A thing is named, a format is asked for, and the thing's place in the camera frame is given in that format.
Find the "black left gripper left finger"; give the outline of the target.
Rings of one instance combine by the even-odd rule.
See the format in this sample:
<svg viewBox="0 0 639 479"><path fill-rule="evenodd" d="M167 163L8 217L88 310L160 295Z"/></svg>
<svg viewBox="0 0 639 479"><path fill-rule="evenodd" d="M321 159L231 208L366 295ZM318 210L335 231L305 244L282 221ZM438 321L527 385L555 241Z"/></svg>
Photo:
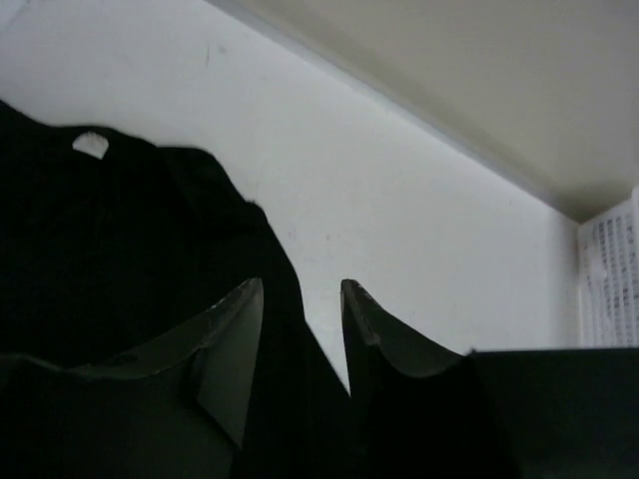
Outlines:
<svg viewBox="0 0 639 479"><path fill-rule="evenodd" d="M5 478L228 478L242 450L264 310L257 278L99 364L1 358Z"/></svg>

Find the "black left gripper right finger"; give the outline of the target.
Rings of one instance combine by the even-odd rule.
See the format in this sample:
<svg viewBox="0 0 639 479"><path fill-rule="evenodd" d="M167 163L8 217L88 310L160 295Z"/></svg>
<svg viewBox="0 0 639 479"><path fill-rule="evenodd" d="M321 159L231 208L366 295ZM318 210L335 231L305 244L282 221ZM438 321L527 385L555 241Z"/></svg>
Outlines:
<svg viewBox="0 0 639 479"><path fill-rule="evenodd" d="M350 396L374 478L634 478L638 352L455 353L340 285Z"/></svg>

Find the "black tank top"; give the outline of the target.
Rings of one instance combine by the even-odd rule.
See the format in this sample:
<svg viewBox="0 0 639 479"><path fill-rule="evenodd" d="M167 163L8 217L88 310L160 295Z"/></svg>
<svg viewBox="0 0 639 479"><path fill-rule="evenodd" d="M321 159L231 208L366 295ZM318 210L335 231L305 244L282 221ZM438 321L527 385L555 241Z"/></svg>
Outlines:
<svg viewBox="0 0 639 479"><path fill-rule="evenodd" d="M216 159L1 108L1 358L74 368L136 348L257 278L264 310L228 478L361 478L350 398L263 210Z"/></svg>

